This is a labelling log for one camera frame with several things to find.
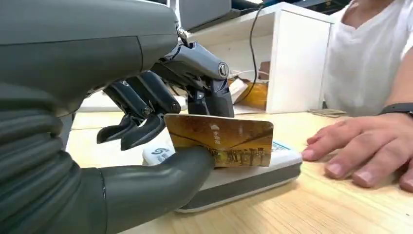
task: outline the finger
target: finger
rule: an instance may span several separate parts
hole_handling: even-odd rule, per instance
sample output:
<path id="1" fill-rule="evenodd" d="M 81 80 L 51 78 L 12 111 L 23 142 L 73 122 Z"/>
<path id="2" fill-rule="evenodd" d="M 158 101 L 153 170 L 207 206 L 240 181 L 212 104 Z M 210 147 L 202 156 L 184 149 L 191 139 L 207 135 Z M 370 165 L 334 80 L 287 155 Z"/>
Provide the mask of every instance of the finger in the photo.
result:
<path id="1" fill-rule="evenodd" d="M 410 159 L 409 169 L 400 178 L 401 189 L 413 193 L 413 159 Z"/>
<path id="2" fill-rule="evenodd" d="M 308 161 L 318 160 L 336 149 L 343 148 L 360 133 L 361 128 L 354 124 L 332 128 L 316 143 L 309 145 L 302 153 L 302 157 Z"/>
<path id="3" fill-rule="evenodd" d="M 364 167 L 353 174 L 354 183 L 366 188 L 377 185 L 409 160 L 413 150 L 410 143 L 399 137 L 384 145 Z"/>
<path id="4" fill-rule="evenodd" d="M 382 146 L 394 140 L 382 131 L 369 131 L 352 139 L 325 167 L 327 176 L 339 179 L 370 159 Z"/>
<path id="5" fill-rule="evenodd" d="M 307 144 L 311 145 L 314 144 L 316 141 L 318 141 L 326 132 L 328 132 L 329 130 L 333 129 L 333 128 L 337 128 L 340 126 L 343 126 L 345 123 L 345 121 L 340 121 L 337 122 L 335 124 L 329 125 L 327 127 L 323 127 L 321 128 L 314 136 L 310 137 L 307 139 Z"/>

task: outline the gold card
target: gold card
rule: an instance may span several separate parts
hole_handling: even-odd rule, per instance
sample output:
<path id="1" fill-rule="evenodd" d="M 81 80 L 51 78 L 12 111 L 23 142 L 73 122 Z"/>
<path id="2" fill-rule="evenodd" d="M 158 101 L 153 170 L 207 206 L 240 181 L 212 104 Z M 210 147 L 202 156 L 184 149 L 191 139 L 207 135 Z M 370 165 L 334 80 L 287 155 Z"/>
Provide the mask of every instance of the gold card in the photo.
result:
<path id="1" fill-rule="evenodd" d="M 217 167 L 267 167 L 274 126 L 262 120 L 167 114 L 164 116 L 175 148 L 201 145 Z"/>

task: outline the fingernail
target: fingernail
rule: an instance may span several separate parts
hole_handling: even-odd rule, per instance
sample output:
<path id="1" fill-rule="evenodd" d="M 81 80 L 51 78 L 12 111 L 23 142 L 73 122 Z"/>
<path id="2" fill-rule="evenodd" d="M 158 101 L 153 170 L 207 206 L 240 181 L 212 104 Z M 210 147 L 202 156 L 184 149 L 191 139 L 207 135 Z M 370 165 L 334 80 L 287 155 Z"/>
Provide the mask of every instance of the fingernail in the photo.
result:
<path id="1" fill-rule="evenodd" d="M 331 173 L 333 173 L 333 174 L 335 174 L 335 175 L 340 175 L 341 174 L 341 165 L 340 164 L 338 164 L 338 163 L 334 163 L 334 164 L 331 164 L 331 165 L 328 165 L 327 166 L 327 170 L 329 171 L 329 172 L 331 172 Z"/>
<path id="2" fill-rule="evenodd" d="M 409 186 L 413 188 L 413 179 L 406 181 L 406 184 L 408 184 Z"/>
<path id="3" fill-rule="evenodd" d="M 304 159 L 312 159 L 314 156 L 314 150 L 304 150 L 301 155 Z"/>
<path id="4" fill-rule="evenodd" d="M 307 138 L 307 140 L 313 140 L 315 138 L 316 138 L 316 136 L 312 136 L 312 137 Z"/>
<path id="5" fill-rule="evenodd" d="M 370 182 L 373 178 L 373 175 L 370 172 L 359 172 L 356 173 L 356 175 L 366 182 Z"/>

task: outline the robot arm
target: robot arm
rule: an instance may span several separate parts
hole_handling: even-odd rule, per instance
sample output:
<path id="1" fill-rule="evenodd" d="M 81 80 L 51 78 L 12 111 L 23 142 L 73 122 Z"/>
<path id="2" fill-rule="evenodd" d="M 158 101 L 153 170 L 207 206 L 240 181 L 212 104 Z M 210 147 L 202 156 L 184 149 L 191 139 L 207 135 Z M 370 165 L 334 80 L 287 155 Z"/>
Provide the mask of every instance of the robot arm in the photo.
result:
<path id="1" fill-rule="evenodd" d="M 143 0 L 0 3 L 0 233 L 114 234 L 193 197 L 214 167 L 203 148 L 155 167 L 80 168 L 59 137 L 60 119 L 105 89 L 125 118 L 98 140 L 121 138 L 126 148 L 149 141 L 164 128 L 163 114 L 179 112 L 164 81 L 204 94 L 192 110 L 231 116 L 211 104 L 226 94 L 221 62 L 177 44 L 174 12 Z"/>

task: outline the black wristband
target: black wristband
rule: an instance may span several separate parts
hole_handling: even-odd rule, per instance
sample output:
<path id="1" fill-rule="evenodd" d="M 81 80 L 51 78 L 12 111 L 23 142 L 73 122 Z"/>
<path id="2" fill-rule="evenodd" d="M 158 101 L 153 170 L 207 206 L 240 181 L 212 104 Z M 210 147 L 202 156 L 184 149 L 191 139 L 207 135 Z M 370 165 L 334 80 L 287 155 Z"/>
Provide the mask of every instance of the black wristband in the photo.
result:
<path id="1" fill-rule="evenodd" d="M 396 103 L 386 106 L 379 115 L 387 113 L 406 113 L 409 115 L 413 114 L 413 102 L 406 103 Z"/>

